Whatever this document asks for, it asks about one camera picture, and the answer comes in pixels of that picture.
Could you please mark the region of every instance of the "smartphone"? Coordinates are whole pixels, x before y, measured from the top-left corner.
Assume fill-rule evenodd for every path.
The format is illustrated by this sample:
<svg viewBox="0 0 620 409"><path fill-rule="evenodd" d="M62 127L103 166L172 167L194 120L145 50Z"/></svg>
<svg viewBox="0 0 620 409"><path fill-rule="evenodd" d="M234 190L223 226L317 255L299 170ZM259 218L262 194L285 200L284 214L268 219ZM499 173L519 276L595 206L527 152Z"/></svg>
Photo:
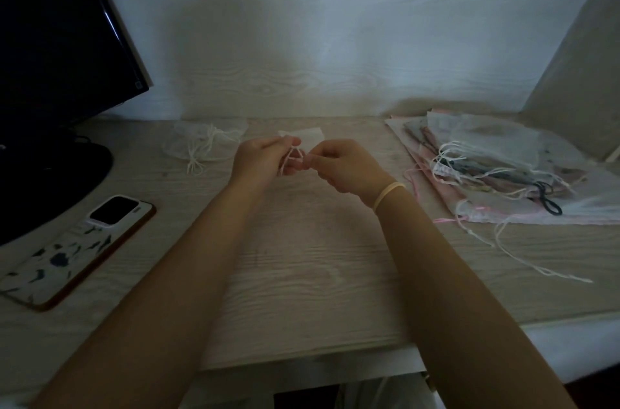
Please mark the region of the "smartphone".
<svg viewBox="0 0 620 409"><path fill-rule="evenodd" d="M0 294L37 311L60 303L155 215L147 202L114 195L0 280Z"/></svg>

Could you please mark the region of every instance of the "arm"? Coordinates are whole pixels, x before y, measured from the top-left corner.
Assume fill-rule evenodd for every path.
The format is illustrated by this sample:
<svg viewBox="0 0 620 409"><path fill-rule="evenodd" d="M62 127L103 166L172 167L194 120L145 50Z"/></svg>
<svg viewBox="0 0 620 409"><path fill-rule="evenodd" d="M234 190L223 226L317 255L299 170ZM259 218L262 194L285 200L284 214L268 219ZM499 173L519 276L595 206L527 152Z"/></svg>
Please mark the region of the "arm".
<svg viewBox="0 0 620 409"><path fill-rule="evenodd" d="M325 141L304 164L369 207L395 182L352 140ZM446 407L575 409L528 337L406 189L388 193L376 214L412 337Z"/></svg>
<svg viewBox="0 0 620 409"><path fill-rule="evenodd" d="M299 143L292 137L243 143L228 186L62 366L31 407L178 407L217 318L239 241L278 163Z"/></svg>

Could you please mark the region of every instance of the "wall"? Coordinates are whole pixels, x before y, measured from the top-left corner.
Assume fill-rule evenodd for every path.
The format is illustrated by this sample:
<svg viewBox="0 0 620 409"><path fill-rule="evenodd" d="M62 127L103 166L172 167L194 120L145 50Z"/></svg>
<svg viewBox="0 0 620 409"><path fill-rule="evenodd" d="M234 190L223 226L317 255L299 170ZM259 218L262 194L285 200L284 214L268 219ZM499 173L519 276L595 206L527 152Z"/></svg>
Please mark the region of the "wall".
<svg viewBox="0 0 620 409"><path fill-rule="evenodd" d="M517 111L585 2L113 1L154 87L111 113L146 119Z"/></svg>
<svg viewBox="0 0 620 409"><path fill-rule="evenodd" d="M597 158L620 145L620 0L587 0L522 118Z"/></svg>

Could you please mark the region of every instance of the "hand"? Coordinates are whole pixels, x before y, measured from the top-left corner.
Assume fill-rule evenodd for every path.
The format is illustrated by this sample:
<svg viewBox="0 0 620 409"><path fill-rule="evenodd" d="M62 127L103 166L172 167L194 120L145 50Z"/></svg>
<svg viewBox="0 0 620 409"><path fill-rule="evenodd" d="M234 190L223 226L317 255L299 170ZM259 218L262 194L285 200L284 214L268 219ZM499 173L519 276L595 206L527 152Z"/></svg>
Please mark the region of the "hand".
<svg viewBox="0 0 620 409"><path fill-rule="evenodd" d="M278 175L284 157L293 146L299 146L301 140L292 136L274 136L269 138L255 138L244 141L237 149L232 164L232 174L229 185L243 185L252 193L263 193L267 186ZM299 157L297 150L293 150L291 158ZM292 163L284 166L283 174L290 176L299 169Z"/></svg>
<svg viewBox="0 0 620 409"><path fill-rule="evenodd" d="M303 165L316 170L338 192L357 195L368 207L396 181L354 140L325 140L304 157Z"/></svg>

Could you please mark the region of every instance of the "white wood grain desktop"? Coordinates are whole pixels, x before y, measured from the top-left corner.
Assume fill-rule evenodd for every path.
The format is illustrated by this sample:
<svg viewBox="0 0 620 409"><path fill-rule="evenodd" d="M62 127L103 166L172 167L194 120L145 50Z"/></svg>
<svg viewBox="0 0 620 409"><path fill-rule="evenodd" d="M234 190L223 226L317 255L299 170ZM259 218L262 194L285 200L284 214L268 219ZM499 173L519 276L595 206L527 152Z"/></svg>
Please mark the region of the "white wood grain desktop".
<svg viewBox="0 0 620 409"><path fill-rule="evenodd" d="M160 145L171 126L84 124L81 133L113 152L110 175L60 217L0 248L0 273L5 273L113 194L151 202L158 209L53 310L36 313L0 299L0 395L31 394L48 381L226 184L230 161L194 177L186 174L185 162L162 153ZM254 120L247 137L314 126L321 126L326 138L357 139L397 178L412 167L379 118ZM449 216L423 176L416 179L428 214ZM490 225L472 227L492 234ZM605 318L616 323L620 227L510 225L505 230L504 242L515 254L591 278L593 284L542 276L455 224L438 228L521 325L552 328ZM206 372L188 398L197 405L228 398L231 391L237 397L264 391L269 385L288 390L419 371L423 364L400 307L398 277L373 213L312 171L278 178L245 238L201 364Z"/></svg>

